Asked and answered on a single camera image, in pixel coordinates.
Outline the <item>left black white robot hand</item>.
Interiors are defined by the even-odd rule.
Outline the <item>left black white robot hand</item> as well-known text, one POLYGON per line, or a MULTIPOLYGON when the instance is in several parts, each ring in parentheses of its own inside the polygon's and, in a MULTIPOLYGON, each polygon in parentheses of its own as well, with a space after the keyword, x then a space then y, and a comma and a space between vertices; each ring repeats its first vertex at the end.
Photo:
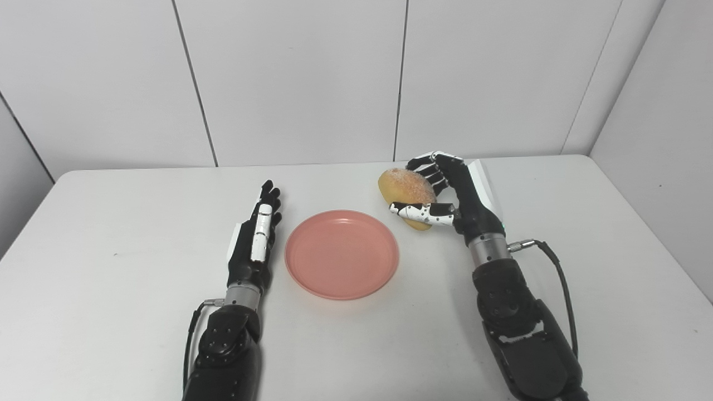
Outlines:
POLYGON ((270 257, 282 221, 280 194, 271 180, 265 181, 251 216, 236 225, 228 249, 227 286, 254 285, 264 294, 272 284, 270 257))

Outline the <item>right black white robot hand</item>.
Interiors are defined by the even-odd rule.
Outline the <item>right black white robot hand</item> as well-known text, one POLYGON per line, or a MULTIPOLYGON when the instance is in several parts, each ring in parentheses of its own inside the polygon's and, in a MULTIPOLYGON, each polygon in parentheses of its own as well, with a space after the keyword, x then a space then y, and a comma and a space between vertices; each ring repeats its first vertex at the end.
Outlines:
POLYGON ((433 202, 397 202, 389 205, 390 212, 408 221, 429 226, 452 226, 469 244, 487 233, 505 234, 501 219, 481 200, 465 160, 442 151, 425 153, 412 158, 406 170, 426 180, 435 195, 452 188, 458 204, 433 202))

